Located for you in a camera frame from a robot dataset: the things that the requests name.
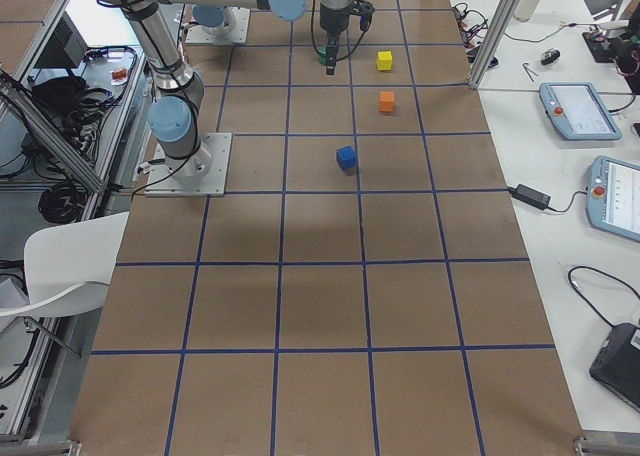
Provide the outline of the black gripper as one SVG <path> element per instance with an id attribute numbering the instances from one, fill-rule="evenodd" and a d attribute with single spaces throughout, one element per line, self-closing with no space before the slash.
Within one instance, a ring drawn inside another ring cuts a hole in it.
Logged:
<path id="1" fill-rule="evenodd" d="M 354 44 L 352 50 L 342 59 L 351 56 L 360 45 L 364 35 L 369 31 L 373 20 L 374 10 L 321 10 L 320 26 L 327 33 L 325 70 L 327 75 L 335 74 L 337 53 L 339 50 L 340 35 L 348 29 L 352 16 L 360 18 L 361 34 Z"/>

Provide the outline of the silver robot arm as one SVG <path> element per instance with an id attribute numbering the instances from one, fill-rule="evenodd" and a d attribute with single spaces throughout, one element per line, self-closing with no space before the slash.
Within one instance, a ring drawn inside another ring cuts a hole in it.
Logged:
<path id="1" fill-rule="evenodd" d="M 162 5 L 191 4 L 211 8 L 269 10 L 284 21 L 298 19 L 308 0 L 97 0 L 122 11 L 151 65 L 158 100 L 148 123 L 160 144 L 165 165 L 179 179 L 201 177 L 211 167 L 212 154 L 198 129 L 204 83 L 178 50 L 160 12 Z"/>
<path id="2" fill-rule="evenodd" d="M 338 62 L 350 58 L 357 50 L 362 39 L 369 31 L 373 20 L 375 7 L 366 0 L 266 0 L 269 9 L 284 21 L 299 19 L 307 9 L 314 9 L 320 5 L 319 12 L 313 12 L 311 17 L 318 18 L 320 28 L 326 33 L 326 44 L 323 47 L 314 45 L 320 63 L 325 67 L 328 75 L 335 72 Z M 349 28 L 350 19 L 359 19 L 360 35 L 344 55 L 339 54 L 342 34 Z"/>

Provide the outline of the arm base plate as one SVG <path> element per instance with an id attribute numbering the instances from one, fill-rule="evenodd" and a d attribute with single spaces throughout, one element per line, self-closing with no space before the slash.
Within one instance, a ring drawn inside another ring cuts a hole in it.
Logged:
<path id="1" fill-rule="evenodd" d="M 246 43 L 250 10 L 194 5 L 186 33 L 187 45 L 231 46 Z"/>
<path id="2" fill-rule="evenodd" d="M 167 159 L 159 143 L 154 157 L 164 159 L 153 165 L 144 194 L 147 196 L 223 196 L 226 188 L 231 133 L 204 133 L 199 150 L 189 160 Z"/>

